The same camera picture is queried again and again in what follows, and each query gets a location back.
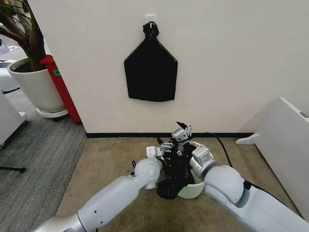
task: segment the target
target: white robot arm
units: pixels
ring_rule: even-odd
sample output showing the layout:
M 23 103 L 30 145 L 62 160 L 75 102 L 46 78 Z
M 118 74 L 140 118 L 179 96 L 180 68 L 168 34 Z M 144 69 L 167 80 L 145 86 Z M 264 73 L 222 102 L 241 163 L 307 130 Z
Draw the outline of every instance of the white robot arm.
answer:
M 183 155 L 183 146 L 191 143 L 190 136 L 191 127 L 182 127 L 172 133 L 172 138 L 180 141 L 179 156 Z M 171 143 L 163 143 L 157 150 L 153 149 L 147 154 L 148 159 L 137 163 L 134 176 L 116 179 L 94 195 L 76 214 L 55 216 L 34 232 L 92 232 L 104 226 L 136 199 L 141 188 L 155 188 L 162 171 L 162 163 L 155 157 L 163 159 L 170 148 Z M 275 197 L 243 179 L 232 167 L 217 166 L 204 145 L 192 152 L 190 166 L 200 179 L 204 179 L 206 194 L 249 231 L 309 231 L 309 224 Z
M 155 159 L 138 162 L 134 176 L 121 176 L 94 195 L 76 214 L 55 216 L 35 232 L 92 232 L 106 225 L 131 204 L 141 188 L 153 189 L 162 171 Z

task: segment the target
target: potted plant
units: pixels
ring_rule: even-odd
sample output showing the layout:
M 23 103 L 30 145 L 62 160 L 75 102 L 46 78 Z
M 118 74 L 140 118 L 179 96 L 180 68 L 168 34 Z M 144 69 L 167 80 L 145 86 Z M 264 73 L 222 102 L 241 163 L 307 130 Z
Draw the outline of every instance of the potted plant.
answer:
M 8 67 L 14 78 L 40 115 L 62 116 L 67 113 L 63 101 L 40 61 L 46 57 L 44 39 L 27 0 L 0 0 L 0 34 L 18 42 L 28 58 Z

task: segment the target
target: green label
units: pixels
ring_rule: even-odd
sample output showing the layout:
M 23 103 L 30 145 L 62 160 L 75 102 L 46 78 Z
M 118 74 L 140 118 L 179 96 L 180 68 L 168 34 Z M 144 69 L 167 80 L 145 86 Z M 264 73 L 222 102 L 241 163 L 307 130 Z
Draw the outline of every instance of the green label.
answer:
M 55 74 L 56 76 L 61 76 L 59 70 L 54 70 L 54 74 Z

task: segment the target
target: beige carpet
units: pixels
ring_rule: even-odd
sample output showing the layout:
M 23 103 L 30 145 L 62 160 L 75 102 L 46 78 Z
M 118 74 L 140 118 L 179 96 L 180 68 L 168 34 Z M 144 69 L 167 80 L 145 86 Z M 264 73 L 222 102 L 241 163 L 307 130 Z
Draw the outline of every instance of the beige carpet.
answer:
M 195 141 L 207 146 L 220 164 L 227 164 L 220 144 L 212 138 Z M 260 185 L 297 212 L 278 180 L 253 145 L 223 143 L 235 169 L 245 179 Z M 133 171 L 131 161 L 146 158 L 145 148 L 157 145 L 155 138 L 88 139 L 81 159 L 61 202 L 58 215 L 69 215 L 121 175 Z M 100 232 L 234 232 L 245 231 L 217 203 L 202 193 L 195 199 L 161 199 L 152 190 L 141 190 L 138 198 Z

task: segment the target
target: carpet floor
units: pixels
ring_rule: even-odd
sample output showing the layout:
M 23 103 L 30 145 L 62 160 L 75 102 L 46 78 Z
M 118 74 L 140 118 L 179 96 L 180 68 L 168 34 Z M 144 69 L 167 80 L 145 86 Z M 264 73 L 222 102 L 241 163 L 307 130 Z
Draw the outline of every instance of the carpet floor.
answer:
M 220 144 L 212 138 L 196 138 L 220 164 L 227 164 Z M 254 145 L 236 145 L 222 139 L 232 164 L 243 178 L 263 187 L 293 211 L 297 209 Z M 145 148 L 155 138 L 88 139 L 61 202 L 58 215 L 70 215 L 113 180 L 132 172 L 131 161 L 146 158 Z M 161 199 L 155 189 L 141 190 L 137 199 L 100 232 L 234 232 L 245 231 L 237 221 L 203 192 L 195 199 Z
M 0 232 L 30 232 L 55 215 L 86 143 L 82 125 L 38 115 L 22 90 L 5 94 L 28 122 L 0 149 Z

